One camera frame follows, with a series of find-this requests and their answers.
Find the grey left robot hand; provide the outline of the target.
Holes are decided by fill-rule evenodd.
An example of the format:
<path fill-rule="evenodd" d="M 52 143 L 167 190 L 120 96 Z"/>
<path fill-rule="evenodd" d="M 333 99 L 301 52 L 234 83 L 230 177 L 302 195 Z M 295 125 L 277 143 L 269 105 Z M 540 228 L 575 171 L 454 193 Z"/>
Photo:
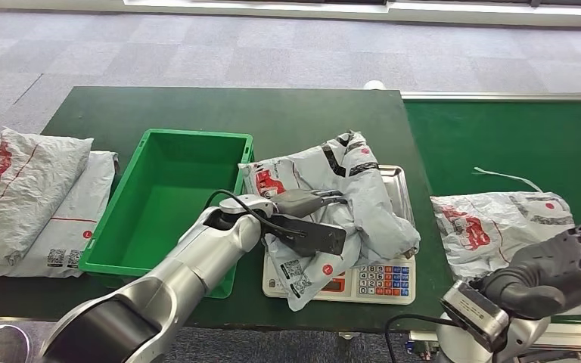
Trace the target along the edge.
<path fill-rule="evenodd" d="M 347 204 L 348 201 L 338 190 L 291 189 L 270 198 L 277 213 L 304 218 L 321 208 L 334 204 Z"/>

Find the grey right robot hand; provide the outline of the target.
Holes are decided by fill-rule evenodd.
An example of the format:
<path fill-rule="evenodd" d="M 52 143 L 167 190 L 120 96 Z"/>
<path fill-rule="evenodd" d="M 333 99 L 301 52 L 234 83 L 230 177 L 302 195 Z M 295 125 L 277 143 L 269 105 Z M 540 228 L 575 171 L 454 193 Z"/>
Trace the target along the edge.
<path fill-rule="evenodd" d="M 517 318 L 537 320 L 581 305 L 581 225 L 518 250 L 470 286 Z"/>

